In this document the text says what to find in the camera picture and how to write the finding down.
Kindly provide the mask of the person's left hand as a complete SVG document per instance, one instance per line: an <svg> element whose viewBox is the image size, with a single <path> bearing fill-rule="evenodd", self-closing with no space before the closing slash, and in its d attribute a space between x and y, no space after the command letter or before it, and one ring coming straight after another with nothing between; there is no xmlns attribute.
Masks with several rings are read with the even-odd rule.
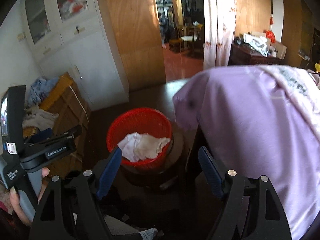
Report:
<svg viewBox="0 0 320 240"><path fill-rule="evenodd" d="M42 168L42 178L48 176L49 174L50 174L49 168L47 167ZM47 183L42 184L41 190L38 195L38 203L40 202L47 185L48 185ZM18 194L17 190L14 187L10 189L9 199L10 199L10 203L12 205L13 210L15 211L17 217L21 220L21 222L26 226L31 226L32 221L24 213L20 205L20 195Z"/></svg>

